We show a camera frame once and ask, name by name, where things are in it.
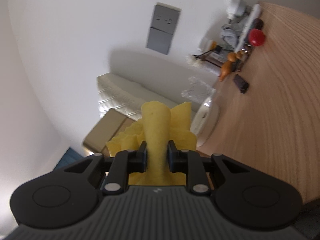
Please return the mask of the dark brown bottle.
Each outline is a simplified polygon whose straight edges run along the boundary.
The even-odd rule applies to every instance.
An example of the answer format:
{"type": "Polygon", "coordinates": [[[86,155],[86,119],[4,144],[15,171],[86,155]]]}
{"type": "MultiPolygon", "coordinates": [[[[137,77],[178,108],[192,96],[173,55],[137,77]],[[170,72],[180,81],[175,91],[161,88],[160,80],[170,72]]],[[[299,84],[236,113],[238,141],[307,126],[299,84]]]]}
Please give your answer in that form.
{"type": "Polygon", "coordinates": [[[251,29],[262,30],[264,27],[264,22],[260,18],[256,18],[251,25],[251,29]]]}

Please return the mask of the blue object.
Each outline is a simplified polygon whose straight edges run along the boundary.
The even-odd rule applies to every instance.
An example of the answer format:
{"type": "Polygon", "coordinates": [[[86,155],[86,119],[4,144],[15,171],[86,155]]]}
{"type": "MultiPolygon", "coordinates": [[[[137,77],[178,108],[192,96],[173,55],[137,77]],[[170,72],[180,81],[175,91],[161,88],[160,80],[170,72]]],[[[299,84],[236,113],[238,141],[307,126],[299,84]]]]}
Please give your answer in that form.
{"type": "Polygon", "coordinates": [[[64,153],[62,158],[59,160],[57,165],[54,167],[54,170],[60,169],[67,165],[70,165],[76,161],[83,159],[84,157],[80,155],[78,152],[73,150],[71,147],[64,153]]]}

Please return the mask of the clear plastic container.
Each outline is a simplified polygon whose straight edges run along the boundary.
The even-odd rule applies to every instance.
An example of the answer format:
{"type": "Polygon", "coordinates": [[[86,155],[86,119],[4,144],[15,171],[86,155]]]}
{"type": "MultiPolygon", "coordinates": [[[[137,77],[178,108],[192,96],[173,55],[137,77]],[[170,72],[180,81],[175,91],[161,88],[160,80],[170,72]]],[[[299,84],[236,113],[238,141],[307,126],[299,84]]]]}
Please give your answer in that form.
{"type": "Polygon", "coordinates": [[[194,103],[202,104],[207,98],[212,98],[216,89],[195,76],[188,78],[189,86],[181,92],[181,96],[194,103]]]}

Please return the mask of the grey crumpled cloth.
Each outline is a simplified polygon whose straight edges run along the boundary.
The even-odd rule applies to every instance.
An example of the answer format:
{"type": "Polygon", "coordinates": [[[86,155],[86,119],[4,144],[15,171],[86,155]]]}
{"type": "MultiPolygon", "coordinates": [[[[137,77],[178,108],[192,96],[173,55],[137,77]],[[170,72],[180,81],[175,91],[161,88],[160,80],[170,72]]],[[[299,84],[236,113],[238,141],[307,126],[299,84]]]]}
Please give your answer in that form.
{"type": "Polygon", "coordinates": [[[224,24],[220,30],[220,38],[235,49],[243,28],[244,25],[240,23],[224,24]]]}

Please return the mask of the black phone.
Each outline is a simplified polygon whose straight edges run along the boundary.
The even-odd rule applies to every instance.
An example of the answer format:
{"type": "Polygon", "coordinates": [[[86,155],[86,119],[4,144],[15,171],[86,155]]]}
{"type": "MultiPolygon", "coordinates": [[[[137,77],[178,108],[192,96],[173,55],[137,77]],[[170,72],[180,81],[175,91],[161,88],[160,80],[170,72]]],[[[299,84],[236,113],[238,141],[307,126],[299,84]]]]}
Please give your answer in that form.
{"type": "Polygon", "coordinates": [[[238,74],[234,76],[233,82],[242,94],[245,94],[249,89],[249,83],[238,74]]]}

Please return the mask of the red round cap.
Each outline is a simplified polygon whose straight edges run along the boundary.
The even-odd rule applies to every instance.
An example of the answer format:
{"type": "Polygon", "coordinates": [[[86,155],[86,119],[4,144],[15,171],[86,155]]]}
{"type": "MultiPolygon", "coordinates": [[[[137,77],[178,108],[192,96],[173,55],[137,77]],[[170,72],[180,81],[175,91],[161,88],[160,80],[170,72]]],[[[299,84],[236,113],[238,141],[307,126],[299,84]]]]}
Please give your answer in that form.
{"type": "Polygon", "coordinates": [[[265,34],[262,30],[259,29],[252,29],[249,32],[248,40],[250,45],[258,47],[264,44],[265,42],[265,34]]]}

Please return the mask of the orange toy figure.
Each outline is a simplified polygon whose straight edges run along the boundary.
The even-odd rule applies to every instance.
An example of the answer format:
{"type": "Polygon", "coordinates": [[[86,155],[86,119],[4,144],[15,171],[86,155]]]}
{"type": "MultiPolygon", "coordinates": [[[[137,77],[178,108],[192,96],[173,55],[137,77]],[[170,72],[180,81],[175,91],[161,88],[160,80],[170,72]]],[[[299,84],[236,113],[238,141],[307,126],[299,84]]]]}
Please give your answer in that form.
{"type": "Polygon", "coordinates": [[[220,68],[220,75],[219,75],[219,81],[222,82],[225,77],[227,77],[229,74],[231,74],[232,69],[233,69],[233,64],[237,61],[240,60],[243,56],[243,52],[239,51],[237,53],[235,52],[230,52],[227,55],[227,61],[221,66],[220,68]]]}

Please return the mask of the white round container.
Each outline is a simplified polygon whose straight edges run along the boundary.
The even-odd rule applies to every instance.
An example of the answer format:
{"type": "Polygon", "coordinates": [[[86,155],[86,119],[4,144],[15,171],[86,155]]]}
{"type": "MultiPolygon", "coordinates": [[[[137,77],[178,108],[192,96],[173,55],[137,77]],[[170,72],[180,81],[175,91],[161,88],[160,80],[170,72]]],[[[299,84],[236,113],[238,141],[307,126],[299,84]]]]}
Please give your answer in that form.
{"type": "Polygon", "coordinates": [[[219,114],[219,106],[211,97],[206,98],[195,114],[190,127],[190,131],[197,137],[197,147],[201,147],[209,139],[217,124],[219,114]]]}

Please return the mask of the cardboard box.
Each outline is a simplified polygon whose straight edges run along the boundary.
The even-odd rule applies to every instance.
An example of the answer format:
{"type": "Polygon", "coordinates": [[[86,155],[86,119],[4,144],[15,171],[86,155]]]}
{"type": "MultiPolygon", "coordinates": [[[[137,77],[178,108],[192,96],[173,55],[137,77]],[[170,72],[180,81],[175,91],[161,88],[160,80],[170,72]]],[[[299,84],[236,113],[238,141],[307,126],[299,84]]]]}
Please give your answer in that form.
{"type": "Polygon", "coordinates": [[[84,150],[88,154],[101,153],[106,157],[110,156],[106,143],[134,122],[135,120],[110,109],[83,140],[84,150]]]}

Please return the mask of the white long tube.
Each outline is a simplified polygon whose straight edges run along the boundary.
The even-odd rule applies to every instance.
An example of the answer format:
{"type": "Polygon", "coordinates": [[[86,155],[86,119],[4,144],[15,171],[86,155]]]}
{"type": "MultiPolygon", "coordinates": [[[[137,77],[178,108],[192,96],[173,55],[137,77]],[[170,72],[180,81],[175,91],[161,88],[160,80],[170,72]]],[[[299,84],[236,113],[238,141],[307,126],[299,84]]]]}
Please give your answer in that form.
{"type": "Polygon", "coordinates": [[[246,24],[244,25],[242,33],[239,37],[239,42],[238,42],[236,48],[234,49],[235,53],[242,50],[245,39],[249,33],[249,30],[250,30],[252,23],[256,18],[260,17],[261,12],[262,12],[262,6],[260,4],[257,3],[255,5],[253,5],[251,13],[249,14],[248,20],[247,20],[246,24]]]}

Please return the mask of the yellow cleaning cloth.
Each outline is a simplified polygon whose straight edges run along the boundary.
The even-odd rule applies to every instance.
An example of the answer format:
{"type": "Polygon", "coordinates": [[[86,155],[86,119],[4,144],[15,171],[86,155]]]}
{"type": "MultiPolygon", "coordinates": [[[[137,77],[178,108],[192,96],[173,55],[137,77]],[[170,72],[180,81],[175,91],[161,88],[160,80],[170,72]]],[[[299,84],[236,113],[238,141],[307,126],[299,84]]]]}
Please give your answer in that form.
{"type": "Polygon", "coordinates": [[[186,176],[172,173],[167,161],[167,146],[172,140],[178,150],[196,150],[197,137],[190,131],[191,103],[184,102],[170,109],[158,101],[141,107],[142,117],[106,143],[111,157],[124,150],[137,150],[145,141],[148,152],[144,173],[129,175],[129,185],[185,185],[186,176]]]}

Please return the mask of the white appliance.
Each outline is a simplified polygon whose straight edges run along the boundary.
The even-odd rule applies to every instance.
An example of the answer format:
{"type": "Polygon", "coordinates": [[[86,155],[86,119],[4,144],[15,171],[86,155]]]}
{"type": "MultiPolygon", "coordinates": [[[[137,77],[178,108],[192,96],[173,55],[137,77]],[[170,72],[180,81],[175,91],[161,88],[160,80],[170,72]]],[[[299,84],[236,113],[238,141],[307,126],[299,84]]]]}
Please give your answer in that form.
{"type": "Polygon", "coordinates": [[[227,18],[234,20],[242,17],[244,14],[250,13],[252,7],[248,5],[244,0],[230,0],[230,3],[226,9],[227,18]]]}

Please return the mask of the grey wall socket panel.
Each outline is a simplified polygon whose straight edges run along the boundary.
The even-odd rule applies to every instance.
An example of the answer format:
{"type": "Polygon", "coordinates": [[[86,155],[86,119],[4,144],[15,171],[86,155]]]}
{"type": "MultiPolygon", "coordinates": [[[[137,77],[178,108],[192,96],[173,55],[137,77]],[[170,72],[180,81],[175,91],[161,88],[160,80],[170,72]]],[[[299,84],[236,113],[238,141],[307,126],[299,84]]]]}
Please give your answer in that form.
{"type": "Polygon", "coordinates": [[[178,25],[181,9],[156,3],[151,18],[146,48],[168,55],[178,25]]]}

